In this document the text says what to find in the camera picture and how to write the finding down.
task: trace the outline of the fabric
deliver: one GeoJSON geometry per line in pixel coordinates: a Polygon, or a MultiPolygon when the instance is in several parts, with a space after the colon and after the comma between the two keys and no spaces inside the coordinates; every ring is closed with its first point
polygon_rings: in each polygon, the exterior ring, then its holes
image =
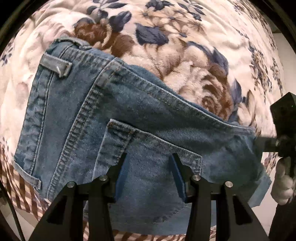
{"type": "MultiPolygon", "coordinates": [[[[270,27],[250,2],[246,0],[200,0],[196,2],[189,0],[120,0],[113,3],[110,0],[103,2],[49,1],[25,22],[0,57],[2,65],[0,65],[0,178],[7,186],[14,205],[33,213],[37,219],[42,217],[50,202],[43,200],[33,187],[15,171],[12,166],[12,157],[16,150],[29,93],[41,56],[52,41],[63,33],[78,36],[90,42],[93,38],[95,43],[98,42],[97,39],[104,39],[100,42],[108,42],[111,39],[111,46],[117,49],[112,54],[120,57],[120,50],[122,50],[124,55],[120,58],[127,64],[147,68],[185,99],[205,107],[226,121],[236,120],[240,125],[254,127],[256,135],[276,135],[269,106],[285,93],[282,86],[284,75],[270,27]],[[97,8],[91,11],[89,8],[91,6],[97,8]],[[167,16],[167,12],[172,10],[175,16],[167,16]],[[118,34],[116,32],[118,30],[113,30],[111,25],[115,25],[112,21],[116,16],[119,15],[117,19],[122,18],[123,13],[121,12],[127,12],[127,17],[122,21],[127,22],[118,34]],[[78,22],[83,22],[82,19],[95,21],[97,18],[105,20],[102,20],[100,24],[83,25],[81,23],[78,26],[78,22]],[[161,25],[167,19],[170,19],[170,22],[166,23],[166,26],[161,25]],[[183,29],[186,28],[182,24],[185,21],[188,21],[186,24],[191,24],[190,26],[197,25],[198,27],[191,28],[189,29],[191,31],[186,33],[183,30],[179,32],[181,26],[183,29]],[[151,32],[151,28],[142,28],[136,23],[144,27],[152,27],[154,32],[151,32]],[[105,26],[103,31],[100,31],[100,27],[103,26],[105,26]],[[168,43],[158,45],[149,42],[164,38],[164,35],[169,39],[168,43]],[[126,50],[129,49],[130,41],[125,39],[132,40],[131,51],[126,50]],[[181,40],[192,41],[197,46],[202,45],[205,48],[200,52],[183,51],[187,47],[180,48],[180,42],[183,43],[181,40]],[[208,64],[211,63],[210,60],[223,59],[212,57],[216,56],[214,47],[228,62],[226,76],[214,71],[212,64],[208,64]],[[187,61],[190,56],[203,63],[200,67],[201,71],[197,71],[196,67],[187,61]],[[162,69],[168,69],[168,73],[171,73],[171,76],[174,74],[177,81],[173,81],[173,77],[170,81],[166,71],[160,70],[160,74],[158,73],[157,67],[161,66],[162,62],[166,64],[166,67],[162,69]]],[[[111,46],[104,45],[106,48],[102,49],[99,43],[96,45],[98,49],[106,53],[111,53],[111,46]]],[[[227,65],[224,65],[222,61],[220,66],[226,67],[227,65]]],[[[268,174],[274,168],[277,159],[276,153],[263,154],[262,163],[268,174]]],[[[155,237],[118,231],[115,231],[115,234],[116,239],[119,240],[121,238],[123,240],[158,238],[159,240],[177,240],[184,237],[155,237]]],[[[211,237],[214,235],[215,228],[213,227],[211,237]]]]}
{"type": "Polygon", "coordinates": [[[191,205],[178,196],[169,156],[178,153],[209,182],[231,181],[253,207],[271,183],[254,139],[252,128],[185,101],[147,70],[61,37],[37,69],[14,168],[52,202],[68,182],[106,174],[126,152],[130,167],[122,197],[110,207],[112,227],[181,234],[191,205]]]}

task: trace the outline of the stitching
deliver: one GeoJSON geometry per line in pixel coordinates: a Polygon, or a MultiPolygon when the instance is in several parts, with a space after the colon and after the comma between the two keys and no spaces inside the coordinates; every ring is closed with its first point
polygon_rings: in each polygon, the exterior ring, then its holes
{"type": "Polygon", "coordinates": [[[73,48],[73,47],[69,47],[69,49],[70,49],[70,53],[69,53],[69,55],[71,54],[71,55],[73,55],[73,54],[77,54],[77,53],[75,53],[75,52],[78,52],[80,55],[79,56],[76,56],[77,58],[82,58],[82,56],[85,56],[85,55],[88,55],[88,56],[92,56],[92,57],[94,57],[95,59],[100,59],[100,60],[110,60],[110,59],[108,59],[108,58],[103,58],[103,57],[101,57],[101,56],[99,56],[99,55],[95,55],[95,54],[93,54],[93,53],[91,53],[91,52],[85,52],[85,50],[81,50],[81,49],[76,49],[76,48],[73,48]]]}
{"type": "MultiPolygon", "coordinates": [[[[245,130],[245,131],[247,131],[247,133],[244,133],[244,134],[250,134],[250,135],[253,134],[252,128],[249,128],[249,127],[241,127],[241,126],[235,126],[235,125],[231,125],[231,124],[229,124],[229,123],[225,123],[225,122],[223,122],[223,121],[221,121],[221,120],[218,120],[218,119],[214,118],[213,116],[211,116],[211,115],[209,115],[209,114],[207,114],[207,113],[205,113],[205,112],[199,110],[198,108],[196,108],[196,107],[194,107],[194,106],[188,104],[187,102],[185,102],[184,100],[182,100],[182,99],[178,98],[177,96],[173,95],[173,94],[170,93],[169,91],[167,91],[167,90],[165,90],[165,89],[163,89],[163,88],[161,88],[161,87],[159,87],[159,86],[157,86],[157,85],[155,85],[155,84],[149,82],[148,80],[146,80],[146,79],[144,79],[144,78],[138,76],[136,73],[134,73],[133,71],[131,71],[130,69],[128,69],[127,67],[125,67],[123,64],[121,64],[121,67],[124,68],[124,69],[125,69],[126,71],[128,71],[129,73],[131,73],[132,75],[134,75],[135,77],[137,77],[137,78],[143,80],[147,85],[150,85],[150,86],[152,86],[152,87],[158,89],[158,90],[159,90],[160,92],[162,92],[163,94],[166,94],[166,95],[171,96],[172,98],[175,98],[177,101],[181,102],[182,104],[184,104],[185,106],[189,107],[190,109],[193,109],[194,111],[197,111],[197,112],[199,112],[199,113],[202,113],[202,114],[205,115],[206,117],[208,117],[208,118],[210,118],[210,119],[212,119],[212,120],[214,120],[214,121],[217,121],[219,124],[222,124],[222,125],[224,125],[225,127],[230,127],[230,128],[241,129],[241,130],[245,130]]],[[[148,92],[147,90],[145,90],[145,91],[146,91],[146,93],[150,94],[150,95],[153,96],[154,98],[157,98],[158,100],[160,100],[160,101],[166,103],[167,105],[171,106],[171,104],[169,104],[167,101],[165,101],[165,100],[159,98],[159,97],[156,96],[155,94],[153,94],[153,93],[151,93],[151,92],[148,92]]]]}
{"type": "MultiPolygon", "coordinates": [[[[101,76],[103,75],[103,73],[112,64],[112,62],[114,62],[114,60],[115,59],[110,61],[104,67],[104,69],[99,73],[99,75],[95,79],[87,97],[85,98],[85,100],[84,100],[75,120],[74,120],[74,123],[70,129],[70,132],[69,132],[66,142],[64,144],[61,156],[60,156],[57,166],[55,168],[54,174],[51,178],[49,188],[47,191],[47,195],[46,195],[47,198],[49,198],[49,195],[52,195],[54,193],[56,183],[58,183],[59,180],[62,178],[62,175],[65,171],[65,166],[66,166],[67,162],[69,161],[69,157],[71,156],[73,149],[76,148],[77,139],[79,139],[82,132],[85,130],[85,126],[87,124],[87,121],[89,120],[89,118],[91,117],[91,115],[93,114],[93,111],[95,110],[95,108],[97,106],[99,99],[93,98],[92,96],[95,95],[95,97],[97,97],[98,95],[101,94],[99,91],[97,91],[97,89],[99,88],[98,81],[101,78],[101,76]]],[[[114,73],[115,73],[115,71],[108,77],[107,81],[113,76],[114,73]]]]}
{"type": "Polygon", "coordinates": [[[122,146],[122,148],[121,148],[121,150],[120,150],[120,152],[119,152],[119,156],[118,156],[118,158],[117,158],[116,164],[119,162],[119,159],[120,159],[121,155],[122,155],[123,152],[126,150],[128,144],[130,143],[133,134],[134,134],[134,131],[133,131],[133,130],[131,130],[131,131],[128,133],[128,137],[127,137],[127,139],[126,139],[124,145],[122,146]]]}
{"type": "MultiPolygon", "coordinates": [[[[39,85],[40,85],[40,81],[38,81],[38,83],[37,83],[37,86],[35,87],[35,89],[37,90],[38,89],[38,87],[39,87],[39,85]]],[[[25,125],[25,123],[28,121],[28,116],[27,116],[27,110],[26,110],[26,114],[25,114],[25,118],[24,118],[24,123],[23,123],[23,126],[22,126],[22,130],[23,130],[23,127],[24,127],[24,125],[25,125]]],[[[17,143],[17,147],[16,147],[16,149],[15,149],[15,154],[14,154],[14,156],[13,156],[13,158],[15,157],[15,155],[16,155],[16,153],[17,153],[17,151],[18,151],[18,149],[19,149],[19,145],[21,144],[21,141],[20,141],[20,139],[19,139],[19,141],[18,141],[18,143],[17,143]]]]}
{"type": "Polygon", "coordinates": [[[58,60],[58,61],[64,62],[65,64],[70,63],[70,62],[67,61],[67,60],[64,60],[64,59],[58,58],[58,57],[56,57],[56,56],[50,55],[50,54],[48,54],[48,53],[46,53],[46,52],[45,52],[43,55],[46,56],[46,57],[53,58],[53,59],[55,59],[55,60],[58,60]]]}
{"type": "Polygon", "coordinates": [[[183,147],[180,147],[180,146],[174,145],[174,144],[172,144],[172,143],[170,143],[170,142],[168,142],[168,141],[166,141],[166,140],[164,140],[164,139],[159,138],[158,136],[156,136],[156,135],[154,135],[154,134],[151,134],[151,133],[146,132],[146,131],[142,131],[142,130],[140,130],[140,129],[138,129],[138,128],[135,128],[135,127],[130,126],[130,125],[128,125],[128,124],[125,124],[125,123],[123,123],[123,122],[117,121],[117,120],[115,120],[115,119],[110,119],[110,121],[109,121],[109,123],[108,123],[107,126],[109,126],[109,124],[111,124],[111,123],[112,123],[111,128],[114,126],[114,127],[117,127],[120,131],[122,131],[122,129],[120,129],[120,127],[121,127],[121,128],[124,128],[125,130],[130,130],[130,131],[133,131],[133,132],[143,133],[143,134],[145,134],[145,135],[147,135],[147,136],[152,137],[153,139],[156,139],[156,140],[158,140],[158,141],[162,141],[162,142],[166,143],[167,145],[170,145],[170,146],[172,146],[172,147],[174,147],[174,148],[178,148],[178,149],[181,149],[181,150],[183,150],[183,151],[190,152],[191,154],[197,155],[197,156],[199,156],[199,157],[202,158],[201,155],[199,155],[199,154],[197,154],[197,153],[195,153],[195,152],[193,152],[193,151],[190,151],[190,150],[185,149],[185,148],[183,148],[183,147]]]}
{"type": "MultiPolygon", "coordinates": [[[[68,49],[69,46],[66,46],[59,54],[60,57],[62,57],[62,55],[65,53],[65,51],[68,49]]],[[[38,141],[37,141],[37,146],[36,146],[36,150],[35,150],[35,153],[34,153],[34,156],[33,156],[33,165],[31,166],[30,168],[30,175],[32,175],[33,171],[34,171],[34,168],[35,168],[35,165],[36,165],[36,158],[37,158],[37,153],[39,151],[39,148],[40,148],[40,142],[41,142],[41,136],[43,134],[43,128],[44,128],[44,119],[45,119],[45,113],[46,113],[46,108],[47,108],[47,101],[48,101],[48,93],[49,93],[49,86],[51,84],[51,81],[52,81],[52,77],[53,77],[54,73],[52,72],[51,73],[51,76],[49,77],[49,81],[48,81],[48,84],[47,84],[47,89],[46,89],[46,98],[44,100],[44,110],[43,110],[43,113],[42,113],[42,121],[41,121],[41,124],[40,124],[40,130],[39,130],[39,137],[38,137],[38,141]]]]}
{"type": "Polygon", "coordinates": [[[20,173],[23,173],[23,174],[27,177],[27,181],[28,181],[31,185],[33,185],[34,187],[36,187],[38,190],[41,189],[41,181],[40,181],[38,178],[36,178],[36,177],[30,175],[29,173],[27,173],[26,171],[24,171],[24,170],[21,168],[21,166],[15,161],[14,158],[12,158],[12,165],[13,165],[13,167],[15,168],[16,171],[18,171],[18,169],[19,169],[19,172],[20,172],[20,173]]]}

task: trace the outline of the blue leaf pattern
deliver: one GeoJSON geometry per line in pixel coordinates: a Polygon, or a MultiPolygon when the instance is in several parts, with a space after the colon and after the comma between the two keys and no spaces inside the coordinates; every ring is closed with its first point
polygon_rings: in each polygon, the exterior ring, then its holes
{"type": "Polygon", "coordinates": [[[182,3],[178,3],[178,5],[179,5],[181,8],[183,8],[183,9],[185,9],[186,11],[189,12],[189,9],[188,9],[184,4],[182,4],[182,3]]]}
{"type": "Polygon", "coordinates": [[[168,2],[168,1],[151,0],[148,3],[146,3],[146,5],[145,5],[146,8],[153,7],[154,12],[164,9],[165,6],[168,6],[168,7],[169,6],[174,6],[174,4],[172,4],[172,3],[168,2]]]}
{"type": "Polygon", "coordinates": [[[233,112],[228,118],[228,121],[237,122],[238,121],[238,115],[237,115],[238,104],[241,103],[242,101],[246,101],[246,98],[245,97],[242,98],[242,88],[236,79],[234,79],[234,82],[230,88],[230,93],[233,100],[234,108],[233,108],[233,112]]]}
{"type": "Polygon", "coordinates": [[[200,8],[200,9],[203,9],[203,7],[200,6],[200,5],[198,5],[197,3],[193,3],[193,6],[198,7],[198,8],[200,8]]]}
{"type": "Polygon", "coordinates": [[[140,45],[145,43],[164,45],[168,43],[168,37],[159,30],[159,27],[147,27],[139,23],[136,23],[136,26],[136,37],[140,45]]]}
{"type": "Polygon", "coordinates": [[[98,11],[98,15],[95,18],[95,22],[99,23],[101,19],[103,18],[107,18],[108,17],[108,12],[104,11],[104,10],[100,10],[98,11]]]}
{"type": "Polygon", "coordinates": [[[118,2],[119,0],[108,0],[106,3],[113,3],[113,2],[118,2]]]}
{"type": "Polygon", "coordinates": [[[174,6],[174,4],[172,4],[172,3],[170,3],[170,2],[168,2],[168,1],[161,1],[162,2],[162,4],[164,5],[164,6],[174,6]]]}
{"type": "Polygon", "coordinates": [[[131,16],[132,14],[130,11],[125,11],[125,12],[120,12],[116,16],[110,17],[109,23],[112,27],[112,30],[117,33],[122,31],[124,25],[131,19],[131,16]]]}
{"type": "Polygon", "coordinates": [[[225,70],[226,75],[228,75],[228,60],[216,48],[214,48],[213,52],[213,62],[219,64],[225,70]]]}
{"type": "Polygon", "coordinates": [[[204,52],[210,61],[212,60],[212,53],[207,47],[202,46],[201,44],[197,44],[196,42],[193,42],[193,41],[187,42],[187,46],[192,46],[192,45],[199,48],[202,52],[204,52]]]}
{"type": "Polygon", "coordinates": [[[121,8],[123,6],[125,6],[127,3],[111,3],[110,5],[108,5],[107,8],[121,8]]]}
{"type": "Polygon", "coordinates": [[[237,105],[240,102],[242,102],[242,88],[236,79],[234,79],[230,91],[234,105],[237,105]]]}
{"type": "Polygon", "coordinates": [[[195,11],[197,11],[199,14],[201,14],[201,15],[205,15],[204,12],[203,12],[202,10],[200,10],[199,8],[195,7],[194,9],[195,9],[195,11]]]}
{"type": "Polygon", "coordinates": [[[97,7],[96,6],[90,6],[87,10],[86,10],[86,14],[90,15],[92,13],[92,11],[94,11],[97,7]]]}
{"type": "Polygon", "coordinates": [[[194,13],[194,12],[189,12],[189,13],[194,17],[194,19],[199,20],[199,21],[202,20],[201,16],[198,13],[194,13]]]}
{"type": "Polygon", "coordinates": [[[6,65],[8,63],[8,59],[11,57],[11,51],[13,50],[13,47],[11,45],[13,44],[14,39],[11,39],[10,42],[7,44],[5,50],[2,53],[2,57],[0,58],[0,61],[3,61],[2,66],[6,65]]]}
{"type": "Polygon", "coordinates": [[[93,20],[91,18],[82,18],[80,20],[78,20],[75,24],[74,24],[74,28],[77,26],[77,24],[79,24],[80,22],[86,22],[86,23],[94,23],[93,20]]]}

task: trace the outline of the blue denim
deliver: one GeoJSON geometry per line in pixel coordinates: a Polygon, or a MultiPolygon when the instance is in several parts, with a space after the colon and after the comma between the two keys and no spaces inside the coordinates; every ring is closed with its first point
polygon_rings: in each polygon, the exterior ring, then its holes
{"type": "Polygon", "coordinates": [[[147,70],[61,37],[40,61],[14,166],[52,201],[67,182],[90,182],[126,152],[130,168],[110,207],[112,227],[182,234],[191,205],[178,197],[168,157],[178,153],[210,182],[232,181],[253,207],[271,183],[254,139],[251,128],[184,100],[147,70]]]}

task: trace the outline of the floral pattern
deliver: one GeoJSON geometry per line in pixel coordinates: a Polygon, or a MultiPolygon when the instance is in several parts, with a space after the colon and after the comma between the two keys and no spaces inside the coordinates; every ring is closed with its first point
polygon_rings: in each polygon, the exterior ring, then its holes
{"type": "Polygon", "coordinates": [[[258,21],[261,23],[261,26],[265,30],[269,38],[269,44],[273,51],[276,50],[276,44],[274,41],[274,37],[270,28],[268,28],[268,23],[265,18],[257,11],[257,9],[248,1],[248,0],[237,0],[234,2],[234,9],[238,14],[247,14],[251,19],[258,21]]]}
{"type": "Polygon", "coordinates": [[[272,83],[268,77],[268,70],[264,64],[264,55],[249,41],[249,50],[252,53],[252,62],[250,67],[253,70],[252,77],[255,81],[254,90],[258,88],[258,84],[263,88],[264,103],[266,103],[266,92],[272,91],[272,83]]]}
{"type": "Polygon", "coordinates": [[[249,37],[248,37],[248,35],[246,35],[246,34],[243,34],[241,31],[239,31],[238,29],[236,29],[236,28],[234,28],[238,33],[239,33],[239,35],[240,36],[243,36],[243,37],[245,37],[245,38],[247,38],[247,39],[249,39],[249,37]]]}
{"type": "Polygon", "coordinates": [[[188,76],[188,81],[181,88],[173,87],[173,90],[227,120],[233,112],[233,100],[227,81],[228,61],[216,48],[210,51],[207,47],[194,42],[192,38],[195,33],[204,33],[199,23],[200,14],[205,15],[201,10],[203,7],[189,0],[177,4],[151,0],[138,12],[132,14],[130,11],[122,11],[116,16],[109,17],[106,9],[115,2],[117,5],[112,5],[113,8],[114,6],[122,8],[126,5],[119,4],[115,0],[94,0],[94,3],[99,5],[92,5],[87,9],[87,14],[93,19],[79,20],[74,25],[74,36],[88,41],[95,48],[121,57],[130,64],[133,62],[128,61],[125,56],[128,55],[129,59],[137,58],[138,53],[134,49],[137,45],[142,46],[144,54],[152,59],[152,66],[147,68],[147,63],[137,64],[151,70],[169,86],[174,85],[172,81],[175,78],[172,80],[172,77],[176,77],[183,60],[196,61],[195,56],[190,56],[189,49],[201,50],[206,58],[203,66],[204,76],[199,80],[202,86],[196,88],[199,72],[194,74],[200,66],[192,65],[189,67],[188,74],[191,74],[188,76]],[[137,20],[134,38],[121,33],[132,16],[137,20]],[[167,62],[157,57],[165,50],[172,53],[167,62]],[[197,91],[207,94],[196,97],[197,91]]]}
{"type": "Polygon", "coordinates": [[[12,38],[9,43],[7,44],[6,48],[4,49],[0,61],[2,62],[2,66],[6,65],[8,63],[8,59],[12,56],[12,50],[13,50],[13,41],[14,38],[12,38]]]}
{"type": "Polygon", "coordinates": [[[279,73],[279,67],[276,63],[276,60],[272,58],[273,65],[270,66],[270,70],[272,71],[273,78],[277,81],[277,84],[279,86],[279,90],[281,92],[281,97],[283,97],[283,84],[281,82],[280,73],[279,73]]]}

